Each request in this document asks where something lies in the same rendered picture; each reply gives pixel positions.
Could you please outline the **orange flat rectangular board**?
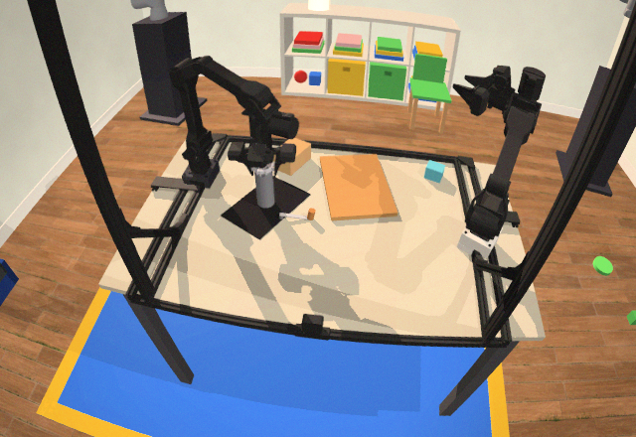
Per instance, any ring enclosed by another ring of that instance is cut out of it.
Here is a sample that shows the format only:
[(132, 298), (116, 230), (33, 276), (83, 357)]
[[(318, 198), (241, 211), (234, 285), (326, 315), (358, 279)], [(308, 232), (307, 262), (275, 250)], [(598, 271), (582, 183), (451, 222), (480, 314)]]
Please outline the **orange flat rectangular board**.
[(320, 164), (331, 220), (398, 216), (377, 154), (321, 156)]

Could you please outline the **teal rectangular box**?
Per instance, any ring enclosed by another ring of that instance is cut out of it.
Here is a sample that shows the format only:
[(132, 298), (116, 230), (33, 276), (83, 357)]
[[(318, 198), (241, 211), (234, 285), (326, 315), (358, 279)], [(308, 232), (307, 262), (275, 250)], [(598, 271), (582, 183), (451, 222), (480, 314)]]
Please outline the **teal rectangular box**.
[(429, 160), (423, 178), (440, 183), (444, 169), (445, 165)]

